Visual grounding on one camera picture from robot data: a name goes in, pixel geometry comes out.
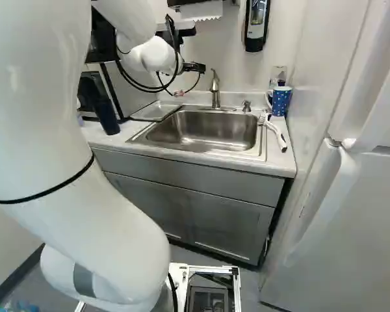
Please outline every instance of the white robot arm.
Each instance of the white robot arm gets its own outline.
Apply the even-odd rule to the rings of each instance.
[[[92,3],[121,50],[163,45],[146,0]],[[90,0],[0,1],[0,207],[47,244],[41,266],[56,288],[147,312],[168,301],[168,241],[107,181],[75,118],[90,10]],[[165,59],[145,69],[174,68]]]
[[[162,38],[155,36],[157,24],[146,0],[97,0],[92,5],[116,28],[116,43],[124,62],[139,72],[173,74],[175,51]],[[179,73],[182,66],[183,59],[179,55]]]

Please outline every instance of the refrigerator handle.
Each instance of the refrigerator handle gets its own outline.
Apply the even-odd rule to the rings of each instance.
[[[368,152],[380,145],[390,128],[390,70],[378,94],[369,117],[357,138],[346,138],[343,146],[350,152]]]
[[[287,267],[293,265],[318,244],[326,227],[339,212],[342,203],[359,177],[361,165],[358,155],[349,154],[342,146],[338,148],[341,155],[341,165],[337,175],[306,232],[285,258]]]

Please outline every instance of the white wall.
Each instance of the white wall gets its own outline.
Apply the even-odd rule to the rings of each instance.
[[[167,8],[166,0],[151,0],[161,22],[166,13],[179,19],[179,14]],[[296,46],[300,37],[302,16],[307,0],[272,0],[269,35],[261,53],[244,50],[242,26],[245,1],[241,7],[224,3],[224,16],[219,20],[196,24],[198,34],[184,38],[181,54],[187,61],[205,63],[218,71],[224,91],[265,91],[273,65],[286,65],[292,70]],[[211,71],[201,79],[197,90],[209,89]],[[187,88],[195,81],[195,73],[184,73],[171,90]]]
[[[0,284],[40,245],[41,241],[0,210]]]

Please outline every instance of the paper towel dispenser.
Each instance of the paper towel dispenser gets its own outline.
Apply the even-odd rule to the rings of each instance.
[[[214,0],[168,0],[168,7],[170,8],[177,8],[183,6],[183,5],[193,5],[195,3],[202,3],[202,2],[208,2],[208,1],[214,1]],[[239,0],[230,0],[234,5],[239,5]]]
[[[210,0],[168,0],[168,7],[175,8],[181,5],[193,5],[194,3],[201,3]]]

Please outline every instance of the faucet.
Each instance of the faucet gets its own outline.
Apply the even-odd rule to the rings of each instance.
[[[242,102],[242,112],[243,113],[251,112],[252,111],[251,104],[252,102],[244,100]]]
[[[209,90],[213,94],[213,109],[221,109],[220,78],[218,77],[215,69],[211,68],[211,70],[213,71],[214,76]]]

